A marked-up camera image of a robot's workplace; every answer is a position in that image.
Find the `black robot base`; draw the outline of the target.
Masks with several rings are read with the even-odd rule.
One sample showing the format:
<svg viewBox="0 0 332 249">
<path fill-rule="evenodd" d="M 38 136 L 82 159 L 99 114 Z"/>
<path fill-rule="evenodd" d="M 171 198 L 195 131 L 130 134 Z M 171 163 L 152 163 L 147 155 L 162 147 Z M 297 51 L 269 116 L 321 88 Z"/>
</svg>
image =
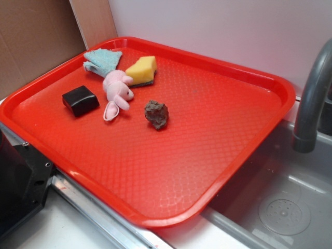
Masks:
<svg viewBox="0 0 332 249">
<path fill-rule="evenodd" d="M 1 132 L 1 239 L 40 212 L 54 165 L 32 145 L 11 145 Z"/>
</svg>

